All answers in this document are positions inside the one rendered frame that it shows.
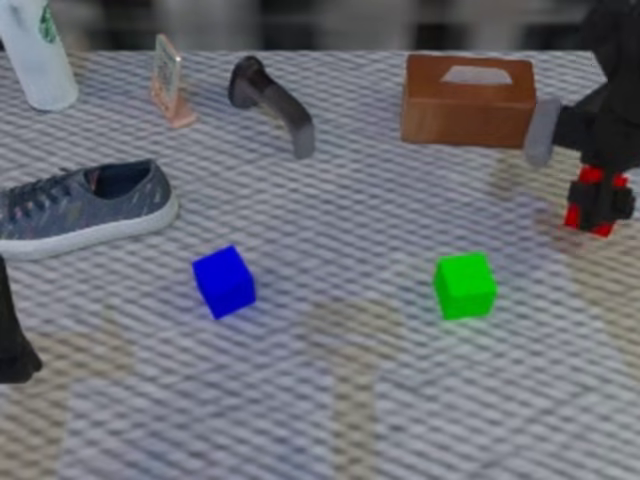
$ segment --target blurred background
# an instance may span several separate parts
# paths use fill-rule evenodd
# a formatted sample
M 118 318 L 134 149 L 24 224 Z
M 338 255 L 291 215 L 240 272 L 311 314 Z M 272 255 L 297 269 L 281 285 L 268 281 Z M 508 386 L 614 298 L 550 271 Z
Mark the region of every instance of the blurred background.
M 50 0 L 70 48 L 575 48 L 591 0 Z

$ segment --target shoelace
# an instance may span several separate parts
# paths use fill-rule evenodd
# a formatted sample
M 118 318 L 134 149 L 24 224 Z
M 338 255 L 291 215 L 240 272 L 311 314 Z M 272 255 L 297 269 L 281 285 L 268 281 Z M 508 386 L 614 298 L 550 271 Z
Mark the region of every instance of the shoelace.
M 65 183 L 71 173 L 57 175 L 44 180 L 10 188 L 7 191 L 9 221 L 15 222 L 20 212 L 25 218 L 31 218 L 31 207 L 44 211 L 50 204 L 57 204 L 62 198 L 71 196 L 71 189 Z

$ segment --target blue cube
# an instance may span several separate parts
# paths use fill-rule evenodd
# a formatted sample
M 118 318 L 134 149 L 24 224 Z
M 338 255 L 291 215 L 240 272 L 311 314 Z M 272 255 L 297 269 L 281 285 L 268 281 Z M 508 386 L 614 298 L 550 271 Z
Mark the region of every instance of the blue cube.
M 253 276 L 233 245 L 193 262 L 193 273 L 217 320 L 256 301 Z

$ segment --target green cube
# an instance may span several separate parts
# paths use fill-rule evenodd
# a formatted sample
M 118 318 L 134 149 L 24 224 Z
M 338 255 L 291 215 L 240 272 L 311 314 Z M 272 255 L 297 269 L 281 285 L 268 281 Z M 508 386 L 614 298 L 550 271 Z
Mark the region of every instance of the green cube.
M 441 257 L 433 283 L 445 320 L 484 317 L 498 294 L 489 259 L 481 252 Z

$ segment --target gray surface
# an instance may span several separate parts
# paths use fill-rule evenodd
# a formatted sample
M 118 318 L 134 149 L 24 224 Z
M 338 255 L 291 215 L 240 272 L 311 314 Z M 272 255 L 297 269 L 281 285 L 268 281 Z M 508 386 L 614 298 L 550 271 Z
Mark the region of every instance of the gray surface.
M 183 210 L 160 235 L 9 265 L 46 371 L 0 389 L 0 477 L 637 479 L 640 228 L 559 227 L 577 155 L 533 170 L 401 144 L 401 53 L 261 54 L 315 119 L 296 161 L 286 132 L 228 104 L 241 55 L 185 55 L 200 120 L 181 131 L 149 99 L 151 54 L 79 62 L 62 115 L 1 70 L 3 186 L 154 156 Z M 602 80 L 590 55 L 524 56 L 541 96 Z M 190 262 L 229 243 L 259 301 L 216 323 Z M 443 324 L 433 266 L 469 250 L 500 298 Z

